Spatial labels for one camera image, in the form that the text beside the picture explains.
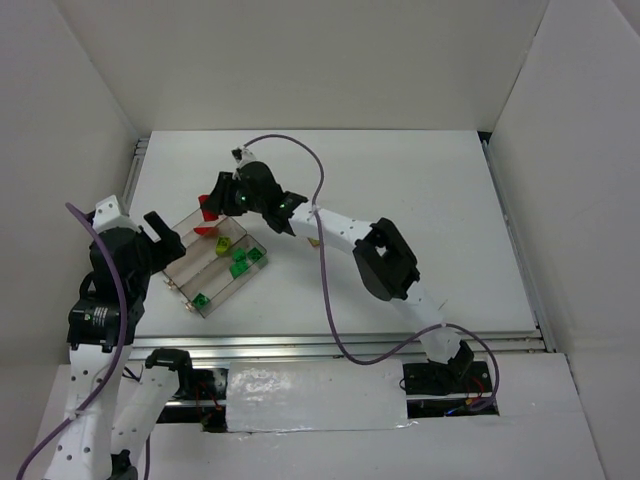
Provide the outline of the red lego plate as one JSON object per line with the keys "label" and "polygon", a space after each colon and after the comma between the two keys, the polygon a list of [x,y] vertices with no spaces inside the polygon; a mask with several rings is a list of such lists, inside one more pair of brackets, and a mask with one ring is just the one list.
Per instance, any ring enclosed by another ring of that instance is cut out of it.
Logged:
{"label": "red lego plate", "polygon": [[218,215],[205,208],[205,204],[208,198],[209,198],[208,194],[202,194],[198,196],[200,212],[205,222],[216,221],[218,219]]}

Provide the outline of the red curved lego brick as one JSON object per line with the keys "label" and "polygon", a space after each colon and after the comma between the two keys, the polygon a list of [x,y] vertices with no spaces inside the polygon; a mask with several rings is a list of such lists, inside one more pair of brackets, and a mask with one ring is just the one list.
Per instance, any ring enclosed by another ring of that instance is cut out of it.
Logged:
{"label": "red curved lego brick", "polygon": [[213,236],[216,237],[219,234],[217,227],[210,226],[198,226],[193,229],[194,233],[200,237]]}

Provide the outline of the lime small lego brick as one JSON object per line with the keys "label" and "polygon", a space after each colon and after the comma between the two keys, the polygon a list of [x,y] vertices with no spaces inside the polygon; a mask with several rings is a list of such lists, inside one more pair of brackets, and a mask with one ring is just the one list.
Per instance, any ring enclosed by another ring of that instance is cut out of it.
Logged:
{"label": "lime small lego brick", "polygon": [[218,236],[216,239],[215,253],[217,256],[225,256],[229,253],[233,245],[232,239],[228,236]]}

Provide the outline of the green lego brick with print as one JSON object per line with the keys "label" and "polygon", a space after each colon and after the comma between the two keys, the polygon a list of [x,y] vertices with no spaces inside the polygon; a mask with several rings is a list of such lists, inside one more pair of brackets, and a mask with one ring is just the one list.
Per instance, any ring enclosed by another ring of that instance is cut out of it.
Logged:
{"label": "green lego brick with print", "polygon": [[246,251],[243,248],[237,248],[232,252],[231,258],[234,263],[247,262]]}

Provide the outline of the green hollow lego brick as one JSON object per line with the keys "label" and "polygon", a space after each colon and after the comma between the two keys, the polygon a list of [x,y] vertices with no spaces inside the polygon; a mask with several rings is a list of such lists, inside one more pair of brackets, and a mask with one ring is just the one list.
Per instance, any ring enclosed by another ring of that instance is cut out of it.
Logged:
{"label": "green hollow lego brick", "polygon": [[192,304],[198,309],[203,309],[210,303],[210,299],[203,293],[198,293],[192,300]]}

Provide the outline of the green curved lego brick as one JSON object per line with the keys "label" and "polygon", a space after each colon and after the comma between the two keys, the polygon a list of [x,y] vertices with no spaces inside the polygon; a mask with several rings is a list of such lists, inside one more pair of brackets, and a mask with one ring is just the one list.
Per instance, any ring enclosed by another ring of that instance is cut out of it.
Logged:
{"label": "green curved lego brick", "polygon": [[263,256],[264,256],[263,252],[258,248],[252,248],[246,253],[247,259],[252,263],[258,262],[260,259],[263,258]]}

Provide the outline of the green square lego brick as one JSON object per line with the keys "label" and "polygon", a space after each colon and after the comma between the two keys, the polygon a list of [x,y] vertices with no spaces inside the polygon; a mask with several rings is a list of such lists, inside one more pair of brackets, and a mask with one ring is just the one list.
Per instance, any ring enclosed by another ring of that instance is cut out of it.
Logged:
{"label": "green square lego brick", "polygon": [[246,261],[234,262],[230,265],[229,271],[233,279],[237,279],[243,275],[249,269],[249,264]]}

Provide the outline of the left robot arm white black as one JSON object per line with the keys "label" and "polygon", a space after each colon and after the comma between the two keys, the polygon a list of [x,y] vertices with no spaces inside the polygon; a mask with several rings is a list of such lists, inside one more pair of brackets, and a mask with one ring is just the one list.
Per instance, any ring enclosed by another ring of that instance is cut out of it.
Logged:
{"label": "left robot arm white black", "polygon": [[16,476],[25,478],[31,462],[52,445],[47,479],[145,479],[150,436],[165,404],[192,387],[190,354],[153,350],[123,407],[117,405],[118,394],[150,279],[184,257],[186,249],[154,211],[144,217],[157,235],[151,238],[115,195],[99,201],[90,213],[72,204],[66,207],[92,242],[91,270],[68,315],[65,418],[28,454]]}

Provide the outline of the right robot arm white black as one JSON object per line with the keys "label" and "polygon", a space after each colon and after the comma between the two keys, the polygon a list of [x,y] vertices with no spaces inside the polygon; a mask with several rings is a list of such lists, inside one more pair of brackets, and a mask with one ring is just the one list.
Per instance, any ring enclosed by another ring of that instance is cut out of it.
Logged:
{"label": "right robot arm white black", "polygon": [[[473,352],[461,339],[460,329],[444,322],[420,284],[417,257],[391,220],[358,221],[320,208],[305,196],[284,190],[270,168],[260,161],[249,162],[233,173],[221,172],[213,190],[202,201],[201,210],[227,217],[253,212],[278,234],[317,238],[330,331],[341,354],[350,362],[359,366],[374,365],[417,339],[434,369],[428,379],[441,392],[452,392],[467,374]],[[365,289],[378,300],[394,306],[411,326],[414,334],[409,339],[372,360],[359,359],[347,350],[331,312],[325,253],[328,246],[353,257]]]}

